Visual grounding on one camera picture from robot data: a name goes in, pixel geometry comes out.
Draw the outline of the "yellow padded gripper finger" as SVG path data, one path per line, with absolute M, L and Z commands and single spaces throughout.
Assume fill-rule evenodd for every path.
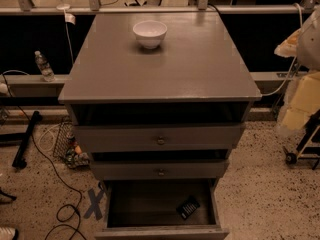
M 299 133 L 320 109 L 320 72 L 294 78 L 287 87 L 276 129 L 284 137 Z

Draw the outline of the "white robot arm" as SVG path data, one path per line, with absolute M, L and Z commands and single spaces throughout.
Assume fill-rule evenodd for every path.
M 308 69 L 305 76 L 290 81 L 279 112 L 277 130 L 289 136 L 301 131 L 320 109 L 320 8 L 278 45 L 274 53 L 285 58 L 295 57 L 300 66 Z

